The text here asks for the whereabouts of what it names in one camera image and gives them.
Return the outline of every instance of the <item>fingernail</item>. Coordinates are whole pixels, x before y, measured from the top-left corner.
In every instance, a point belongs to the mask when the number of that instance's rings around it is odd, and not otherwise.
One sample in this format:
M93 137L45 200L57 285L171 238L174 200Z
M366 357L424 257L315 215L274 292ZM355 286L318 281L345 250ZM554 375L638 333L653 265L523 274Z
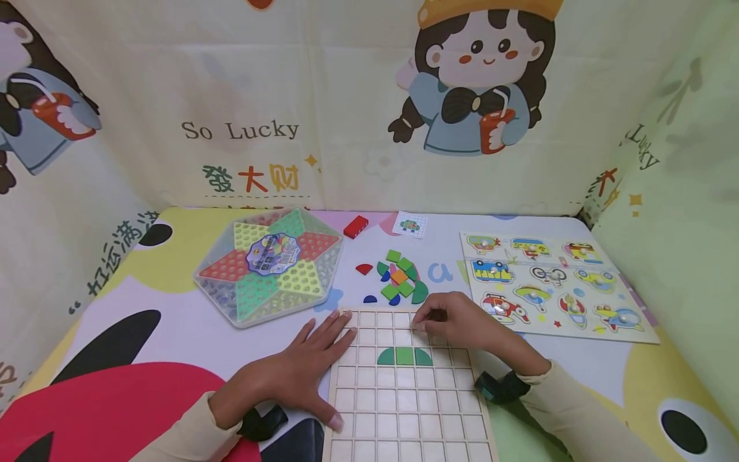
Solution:
M344 429L344 419L339 414L334 414L331 420L328 422L328 426L337 433L341 433Z

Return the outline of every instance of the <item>yellow star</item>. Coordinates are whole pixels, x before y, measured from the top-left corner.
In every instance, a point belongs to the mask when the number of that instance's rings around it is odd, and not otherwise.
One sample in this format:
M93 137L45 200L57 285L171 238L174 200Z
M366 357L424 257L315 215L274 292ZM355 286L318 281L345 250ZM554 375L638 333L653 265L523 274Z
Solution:
M610 194L608 195L608 199L606 199L605 203L603 203L603 210L608 208L608 206L611 205L613 201L618 198L619 198L619 190L616 188L610 192Z
M308 162L308 165L313 167L318 163L318 160L313 156L313 154L309 155L306 159L303 159L306 162Z

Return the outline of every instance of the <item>finger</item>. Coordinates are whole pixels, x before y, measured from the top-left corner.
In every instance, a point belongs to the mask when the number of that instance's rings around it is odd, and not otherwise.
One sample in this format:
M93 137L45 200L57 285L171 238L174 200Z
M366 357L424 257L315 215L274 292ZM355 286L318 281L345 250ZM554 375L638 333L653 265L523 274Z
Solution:
M427 319L426 321L419 322L415 328L420 332L426 332L433 336L441 336L446 338L447 325L448 324L445 322L429 321Z
M310 321L306 322L300 332L298 332L298 335L295 337L293 342L290 344L290 346L288 346L288 348L300 345L301 343L305 342L305 340L308 338L308 335L310 334L310 331L313 330L313 326L315 325L316 318L311 318Z
M420 306L420 308L418 308L415 316L413 316L411 326L414 326L419 322L428 319L431 310L445 310L446 304L443 303L443 300L446 295L446 293L432 293L431 295L426 297L426 301L423 303L423 305Z
M317 417L333 431L340 433L344 428L344 419L330 404L314 392L305 401L305 410Z
M347 323L351 318L352 311L344 311L341 316L328 327L328 330L316 339L316 346L321 350L325 350L333 345L333 342L336 342L338 336L341 335L341 330L347 326Z
M341 312L339 310L334 310L328 317L319 325L318 329L314 330L312 334L310 334L310 337L308 337L308 342L313 343L316 341L317 338L319 338L321 335L323 335L324 332L328 330L331 324L338 318L338 315L340 315Z
M354 342L354 339L357 336L357 328L352 327L349 329L349 332L347 332L343 337L341 337L341 340L336 342L335 344L331 345L331 347L326 350L326 357L328 360L328 364L326 364L326 368L328 368L331 364L335 363L341 356L349 350L349 346Z

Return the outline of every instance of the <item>beige sleeve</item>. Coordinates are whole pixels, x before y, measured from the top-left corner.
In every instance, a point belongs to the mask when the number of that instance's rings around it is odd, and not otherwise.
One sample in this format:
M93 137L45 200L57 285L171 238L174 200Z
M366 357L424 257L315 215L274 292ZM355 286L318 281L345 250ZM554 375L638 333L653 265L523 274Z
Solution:
M560 439L576 462L659 461L652 450L552 361L521 402L544 430Z
M241 422L227 430L216 426L208 406L214 392L201 396L182 418L141 450L131 462L221 461L236 445Z

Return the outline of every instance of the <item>fabric wall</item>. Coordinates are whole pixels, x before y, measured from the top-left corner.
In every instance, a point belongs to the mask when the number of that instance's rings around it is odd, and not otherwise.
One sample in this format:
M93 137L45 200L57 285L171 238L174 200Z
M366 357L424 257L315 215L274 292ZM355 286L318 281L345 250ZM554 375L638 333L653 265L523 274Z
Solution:
M585 210L593 232L739 427L739 4L714 2Z
M0 410L161 205L575 214L707 3L13 6Z

